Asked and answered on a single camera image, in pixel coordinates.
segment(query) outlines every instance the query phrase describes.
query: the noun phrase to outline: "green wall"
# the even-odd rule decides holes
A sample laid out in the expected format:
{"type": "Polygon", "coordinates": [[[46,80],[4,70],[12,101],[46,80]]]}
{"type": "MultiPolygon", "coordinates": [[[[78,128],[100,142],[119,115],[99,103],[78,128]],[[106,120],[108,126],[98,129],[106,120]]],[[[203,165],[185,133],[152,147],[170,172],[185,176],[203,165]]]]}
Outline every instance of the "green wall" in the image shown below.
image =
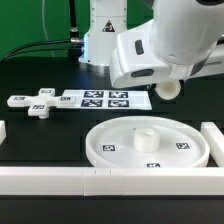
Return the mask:
{"type": "MultiPolygon", "coordinates": [[[[89,0],[75,0],[77,22],[81,36],[89,29],[89,0]]],[[[45,0],[45,21],[49,40],[70,37],[68,0],[45,0]]],[[[140,0],[128,0],[128,28],[152,18],[140,0]]],[[[8,51],[31,42],[44,41],[42,0],[0,0],[0,57],[8,51]]],[[[54,52],[66,56],[65,52],[54,52]]],[[[51,53],[32,53],[51,57],[51,53]]]]}

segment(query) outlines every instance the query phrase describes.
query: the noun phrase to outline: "white circular plate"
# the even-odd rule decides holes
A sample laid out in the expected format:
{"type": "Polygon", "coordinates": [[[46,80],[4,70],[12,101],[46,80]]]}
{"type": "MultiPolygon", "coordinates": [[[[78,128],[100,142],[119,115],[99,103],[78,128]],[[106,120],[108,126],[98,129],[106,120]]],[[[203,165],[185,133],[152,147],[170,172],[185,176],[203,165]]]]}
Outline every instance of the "white circular plate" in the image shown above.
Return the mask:
{"type": "Polygon", "coordinates": [[[95,167],[205,167],[210,147],[202,134],[183,123],[148,116],[122,117],[94,127],[86,137],[86,154],[95,167]],[[134,148],[134,130],[159,131],[155,152],[134,148]]]}

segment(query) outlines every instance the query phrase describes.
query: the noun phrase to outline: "black table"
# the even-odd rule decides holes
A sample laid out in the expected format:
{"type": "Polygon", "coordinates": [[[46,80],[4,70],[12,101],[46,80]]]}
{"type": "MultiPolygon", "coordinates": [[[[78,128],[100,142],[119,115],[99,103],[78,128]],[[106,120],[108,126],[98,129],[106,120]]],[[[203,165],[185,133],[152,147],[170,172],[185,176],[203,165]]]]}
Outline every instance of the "black table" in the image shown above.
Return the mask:
{"type": "MultiPolygon", "coordinates": [[[[85,137],[95,125],[117,117],[159,116],[200,130],[213,121],[224,131],[224,75],[192,79],[171,101],[149,92],[152,111],[69,110],[51,108],[46,120],[27,108],[9,108],[11,95],[35,96],[40,88],[112,89],[109,75],[80,70],[65,58],[23,58],[0,65],[0,120],[7,138],[0,166],[91,166],[85,137]]],[[[135,88],[146,90],[146,87],[135,88]]],[[[210,159],[209,166],[216,166],[210,159]]],[[[224,197],[46,197],[0,196],[0,223],[223,223],[224,197]]]]}

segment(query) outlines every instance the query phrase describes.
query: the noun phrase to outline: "white cylinder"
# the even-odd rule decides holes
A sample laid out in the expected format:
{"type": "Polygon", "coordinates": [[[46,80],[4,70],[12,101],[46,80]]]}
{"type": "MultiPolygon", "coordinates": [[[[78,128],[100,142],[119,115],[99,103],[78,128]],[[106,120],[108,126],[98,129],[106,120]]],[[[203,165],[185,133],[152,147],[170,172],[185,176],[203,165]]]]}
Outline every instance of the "white cylinder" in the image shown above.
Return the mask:
{"type": "Polygon", "coordinates": [[[180,82],[162,82],[156,84],[155,91],[164,100],[172,100],[178,96],[181,90],[180,82]]]}
{"type": "Polygon", "coordinates": [[[134,131],[134,148],[140,152],[155,152],[159,149],[160,134],[157,130],[138,128],[134,131]]]}

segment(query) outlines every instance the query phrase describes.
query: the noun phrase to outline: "white cross-shaped piece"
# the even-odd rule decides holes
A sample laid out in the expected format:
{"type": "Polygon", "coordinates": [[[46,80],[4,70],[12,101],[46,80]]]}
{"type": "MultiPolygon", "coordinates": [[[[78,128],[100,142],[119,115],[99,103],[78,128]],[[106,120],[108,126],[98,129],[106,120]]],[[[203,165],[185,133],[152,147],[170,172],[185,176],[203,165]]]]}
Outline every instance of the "white cross-shaped piece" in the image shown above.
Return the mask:
{"type": "Polygon", "coordinates": [[[11,96],[7,103],[9,107],[29,107],[29,116],[49,117],[49,107],[71,107],[75,104],[74,96],[55,97],[55,89],[42,88],[37,96],[11,96]]]}

